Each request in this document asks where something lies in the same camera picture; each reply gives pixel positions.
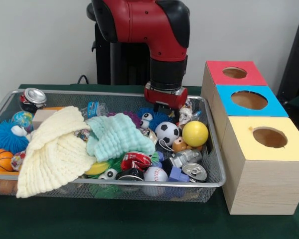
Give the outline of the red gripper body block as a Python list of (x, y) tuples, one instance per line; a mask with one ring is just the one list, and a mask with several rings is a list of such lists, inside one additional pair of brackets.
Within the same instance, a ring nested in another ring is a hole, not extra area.
[(188, 90), (185, 87), (181, 87), (175, 91), (161, 91), (154, 89), (150, 83), (147, 83), (145, 85), (144, 95), (149, 103), (178, 110), (185, 105)]

